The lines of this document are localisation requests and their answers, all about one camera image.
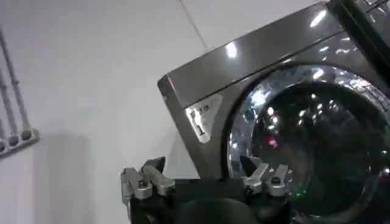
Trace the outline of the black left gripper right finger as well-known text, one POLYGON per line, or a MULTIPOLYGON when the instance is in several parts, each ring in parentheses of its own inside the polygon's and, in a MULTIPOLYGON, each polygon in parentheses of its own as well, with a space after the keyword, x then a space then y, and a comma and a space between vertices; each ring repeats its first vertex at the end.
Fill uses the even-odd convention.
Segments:
POLYGON ((285 178, 289 172, 287 165, 279 164, 274 169, 256 156, 240 156, 239 160, 246 174, 243 185, 249 188, 252 195, 265 192, 272 197, 285 196, 287 193, 285 178))

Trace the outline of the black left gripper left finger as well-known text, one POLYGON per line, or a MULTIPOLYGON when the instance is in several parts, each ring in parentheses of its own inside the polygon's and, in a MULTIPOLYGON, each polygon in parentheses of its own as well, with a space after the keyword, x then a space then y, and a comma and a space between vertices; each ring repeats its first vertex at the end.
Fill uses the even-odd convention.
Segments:
POLYGON ((160 156, 148 159, 140 170, 125 167, 121 174, 121 200, 129 205, 130 200, 147 200, 154 194, 168 197, 176 188, 176 181, 163 175, 166 158, 160 156))

